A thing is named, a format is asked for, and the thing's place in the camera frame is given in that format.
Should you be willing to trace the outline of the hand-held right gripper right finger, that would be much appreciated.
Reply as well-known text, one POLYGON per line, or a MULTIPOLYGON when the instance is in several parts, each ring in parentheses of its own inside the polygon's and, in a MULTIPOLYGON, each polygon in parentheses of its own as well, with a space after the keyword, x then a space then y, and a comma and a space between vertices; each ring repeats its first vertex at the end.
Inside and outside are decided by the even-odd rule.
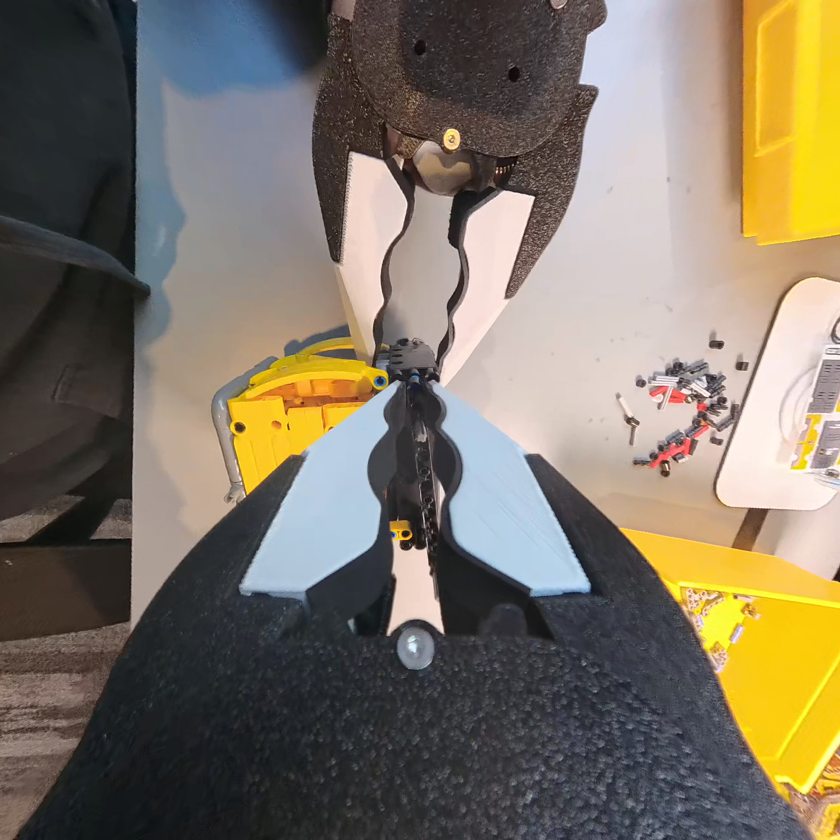
POLYGON ((534 599, 588 595, 591 583, 528 455, 476 409, 430 384, 423 413, 443 491, 434 556, 443 617, 524 612, 534 599))

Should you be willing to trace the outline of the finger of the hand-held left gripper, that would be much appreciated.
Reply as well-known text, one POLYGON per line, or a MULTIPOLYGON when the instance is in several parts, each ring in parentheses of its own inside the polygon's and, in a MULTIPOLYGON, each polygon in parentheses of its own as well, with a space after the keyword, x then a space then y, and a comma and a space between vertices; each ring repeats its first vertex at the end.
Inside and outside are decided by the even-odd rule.
POLYGON ((415 185, 401 160, 352 151, 348 158, 339 289, 356 354, 374 358, 391 299, 390 264, 414 211, 415 185))
POLYGON ((458 252, 460 272, 447 303, 441 372, 457 372, 507 306, 533 202, 529 194, 493 187, 455 195, 448 240, 458 252))

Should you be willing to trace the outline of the sticker sheet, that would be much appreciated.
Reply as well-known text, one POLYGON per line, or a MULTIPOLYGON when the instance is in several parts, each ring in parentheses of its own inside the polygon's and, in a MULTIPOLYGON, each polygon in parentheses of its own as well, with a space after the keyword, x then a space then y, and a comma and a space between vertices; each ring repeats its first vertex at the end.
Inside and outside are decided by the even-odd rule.
POLYGON ((791 462, 793 471, 838 474, 839 345, 823 349, 791 462))

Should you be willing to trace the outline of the yellow plastic bin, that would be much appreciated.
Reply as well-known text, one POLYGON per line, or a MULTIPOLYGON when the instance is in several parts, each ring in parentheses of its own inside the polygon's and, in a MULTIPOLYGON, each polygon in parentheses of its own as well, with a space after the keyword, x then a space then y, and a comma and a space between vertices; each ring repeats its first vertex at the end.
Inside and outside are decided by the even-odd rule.
POLYGON ((742 3, 742 232, 839 233, 839 2, 742 3))

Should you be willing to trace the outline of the grey desk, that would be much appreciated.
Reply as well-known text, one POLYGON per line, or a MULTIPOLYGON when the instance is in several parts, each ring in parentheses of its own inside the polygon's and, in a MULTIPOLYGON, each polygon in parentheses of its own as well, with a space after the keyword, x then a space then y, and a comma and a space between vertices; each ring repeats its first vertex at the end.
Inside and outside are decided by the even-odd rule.
MULTIPOLYGON (((635 377, 726 345, 742 393, 783 294, 838 278, 838 238, 741 235, 738 2, 607 2, 599 88, 559 231, 448 389, 541 454, 622 528, 731 545, 743 512, 705 446, 669 478, 632 466, 676 426, 635 377)), ((321 66, 271 2, 140 2, 139 276, 131 620, 229 510, 210 406, 269 355, 346 323, 313 180, 321 66)))

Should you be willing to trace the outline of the pile of small brick parts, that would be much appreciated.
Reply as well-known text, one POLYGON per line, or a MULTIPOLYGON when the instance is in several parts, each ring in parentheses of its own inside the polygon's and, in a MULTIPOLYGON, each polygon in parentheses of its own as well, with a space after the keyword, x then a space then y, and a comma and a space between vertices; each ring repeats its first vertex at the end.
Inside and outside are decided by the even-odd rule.
POLYGON ((753 359, 712 328, 690 350, 637 365, 624 397, 640 425, 625 424, 626 462, 666 479, 698 456, 721 458, 743 410, 753 359))

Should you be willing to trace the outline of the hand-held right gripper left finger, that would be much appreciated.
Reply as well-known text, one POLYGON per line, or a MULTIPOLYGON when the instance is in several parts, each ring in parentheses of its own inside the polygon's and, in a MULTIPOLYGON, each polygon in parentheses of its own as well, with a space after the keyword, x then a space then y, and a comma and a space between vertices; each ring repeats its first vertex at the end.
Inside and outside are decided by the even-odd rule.
POLYGON ((405 409, 405 385, 391 384, 305 451, 239 584, 242 595, 341 617, 381 596, 393 564, 385 491, 405 409))

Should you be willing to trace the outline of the long black perforated beam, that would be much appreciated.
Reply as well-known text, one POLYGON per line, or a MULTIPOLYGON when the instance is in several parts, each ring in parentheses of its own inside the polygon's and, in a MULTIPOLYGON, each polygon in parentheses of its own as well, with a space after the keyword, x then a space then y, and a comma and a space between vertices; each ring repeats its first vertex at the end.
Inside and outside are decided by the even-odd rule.
POLYGON ((399 547, 424 550, 433 558, 438 547, 438 506, 434 473, 434 420, 439 407, 434 352, 420 339, 402 338, 383 346, 377 362, 385 363, 391 382, 401 384, 396 436, 396 472, 385 498, 392 539, 399 547))

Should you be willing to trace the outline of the white document stand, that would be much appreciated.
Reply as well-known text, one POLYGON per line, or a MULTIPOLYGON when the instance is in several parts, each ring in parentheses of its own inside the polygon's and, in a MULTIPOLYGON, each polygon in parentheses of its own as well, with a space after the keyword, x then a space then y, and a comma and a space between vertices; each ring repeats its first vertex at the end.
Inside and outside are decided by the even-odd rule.
POLYGON ((838 337, 838 302, 838 281, 821 277, 796 282, 780 301, 717 473, 723 505, 814 511, 837 495, 838 478, 791 462, 823 349, 838 337))

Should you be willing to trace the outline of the black yellow toy brick vehicle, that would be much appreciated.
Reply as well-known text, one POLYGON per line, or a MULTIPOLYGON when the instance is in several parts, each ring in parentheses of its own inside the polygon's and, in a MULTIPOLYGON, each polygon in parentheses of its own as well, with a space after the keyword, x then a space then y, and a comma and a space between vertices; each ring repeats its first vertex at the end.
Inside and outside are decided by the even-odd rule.
POLYGON ((237 504, 291 456, 378 396, 389 384, 385 363, 341 358, 348 338, 327 339, 278 359, 270 356, 221 387, 211 414, 229 488, 237 504))

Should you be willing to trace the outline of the yellow plastic box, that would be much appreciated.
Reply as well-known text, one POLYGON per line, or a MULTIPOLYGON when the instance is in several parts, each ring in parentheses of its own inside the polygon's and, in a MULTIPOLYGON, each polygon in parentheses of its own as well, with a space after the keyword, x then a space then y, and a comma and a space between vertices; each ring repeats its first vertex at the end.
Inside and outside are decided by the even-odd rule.
POLYGON ((837 814, 839 583, 773 555, 623 533, 684 610, 772 782, 837 814))

